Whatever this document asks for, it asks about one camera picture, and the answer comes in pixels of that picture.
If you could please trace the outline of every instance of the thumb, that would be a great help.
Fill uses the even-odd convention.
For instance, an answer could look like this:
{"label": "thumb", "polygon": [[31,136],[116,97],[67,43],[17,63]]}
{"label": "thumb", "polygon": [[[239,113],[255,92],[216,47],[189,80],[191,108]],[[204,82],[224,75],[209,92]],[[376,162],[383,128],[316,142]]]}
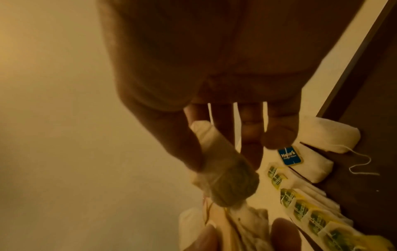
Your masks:
{"label": "thumb", "polygon": [[197,240],[192,243],[185,251],[217,251],[218,235],[213,225],[208,224]]}

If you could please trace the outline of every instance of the skin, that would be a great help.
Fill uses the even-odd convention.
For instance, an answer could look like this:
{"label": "skin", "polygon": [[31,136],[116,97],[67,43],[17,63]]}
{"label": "skin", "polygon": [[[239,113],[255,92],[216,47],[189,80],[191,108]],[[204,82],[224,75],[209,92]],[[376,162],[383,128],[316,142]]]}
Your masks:
{"label": "skin", "polygon": [[[189,129],[209,120],[257,169],[263,147],[297,136],[301,89],[361,0],[100,0],[98,9],[121,101],[174,157],[200,170]],[[263,126],[263,102],[268,126]]]}
{"label": "skin", "polygon": [[[299,231],[289,220],[276,219],[272,224],[270,239],[275,251],[301,251]],[[218,244],[215,228],[208,225],[199,238],[185,251],[217,251]]]}

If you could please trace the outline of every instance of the white surface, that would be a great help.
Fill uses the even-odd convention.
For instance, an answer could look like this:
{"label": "white surface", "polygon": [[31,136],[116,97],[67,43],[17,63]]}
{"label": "white surface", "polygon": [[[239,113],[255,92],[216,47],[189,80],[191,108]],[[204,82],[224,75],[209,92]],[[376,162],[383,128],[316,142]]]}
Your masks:
{"label": "white surface", "polygon": [[[305,87],[304,113],[321,107],[383,5],[367,1]],[[255,198],[276,207],[268,191]],[[178,215],[200,204],[183,165],[117,100],[93,1],[2,0],[2,250],[177,250]]]}

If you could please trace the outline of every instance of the finger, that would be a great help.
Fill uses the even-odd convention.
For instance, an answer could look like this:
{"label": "finger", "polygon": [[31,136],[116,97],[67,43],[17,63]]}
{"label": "finger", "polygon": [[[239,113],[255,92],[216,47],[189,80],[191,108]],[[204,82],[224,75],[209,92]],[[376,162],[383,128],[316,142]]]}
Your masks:
{"label": "finger", "polygon": [[141,124],[163,145],[172,156],[187,167],[198,171],[203,161],[200,143],[189,128],[183,110],[159,111],[136,101],[123,85],[118,85],[120,99]]}
{"label": "finger", "polygon": [[213,225],[208,224],[199,237],[185,251],[217,251],[218,236]]}
{"label": "finger", "polygon": [[301,251],[299,230],[289,220],[276,219],[272,224],[270,239],[275,251]]}
{"label": "finger", "polygon": [[211,104],[212,119],[216,129],[234,145],[233,104]]}
{"label": "finger", "polygon": [[268,102],[269,123],[262,136],[262,144],[268,149],[290,146],[299,129],[301,92],[284,101]]}
{"label": "finger", "polygon": [[187,121],[189,125],[191,125],[194,121],[197,120],[207,120],[211,121],[210,112],[208,110],[207,104],[189,104],[184,109]]}
{"label": "finger", "polygon": [[238,103],[241,119],[241,154],[257,170],[262,162],[263,103]]}

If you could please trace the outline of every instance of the blue tag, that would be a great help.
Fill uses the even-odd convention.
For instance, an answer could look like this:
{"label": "blue tag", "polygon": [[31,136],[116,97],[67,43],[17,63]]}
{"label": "blue tag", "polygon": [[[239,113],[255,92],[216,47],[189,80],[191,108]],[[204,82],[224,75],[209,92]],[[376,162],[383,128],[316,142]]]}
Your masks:
{"label": "blue tag", "polygon": [[280,155],[284,164],[287,166],[296,165],[303,162],[297,151],[292,146],[278,150],[278,154]]}

